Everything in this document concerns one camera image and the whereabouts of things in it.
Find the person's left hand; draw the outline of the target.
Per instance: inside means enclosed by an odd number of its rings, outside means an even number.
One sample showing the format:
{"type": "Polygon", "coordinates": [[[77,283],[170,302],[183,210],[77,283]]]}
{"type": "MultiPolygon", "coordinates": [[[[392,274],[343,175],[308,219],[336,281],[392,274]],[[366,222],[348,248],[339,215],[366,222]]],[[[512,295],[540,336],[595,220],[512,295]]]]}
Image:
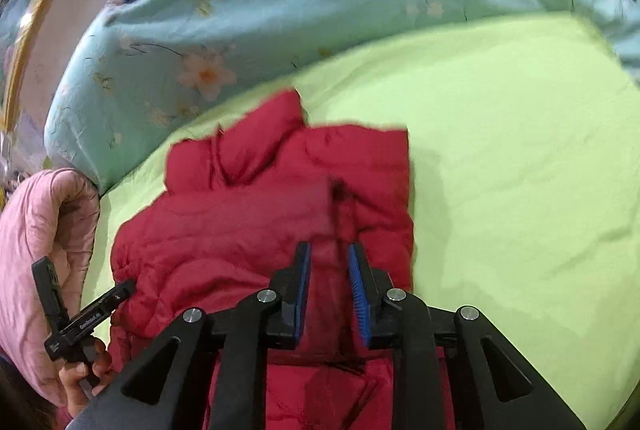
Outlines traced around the person's left hand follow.
{"type": "Polygon", "coordinates": [[[96,352],[96,358],[91,367],[84,362],[66,362],[58,373],[66,393],[67,411],[72,418],[75,418],[90,403],[85,384],[88,384],[88,377],[91,374],[100,380],[99,384],[91,389],[92,396],[98,395],[117,376],[111,353],[107,351],[101,339],[94,340],[94,352],[96,352]]]}

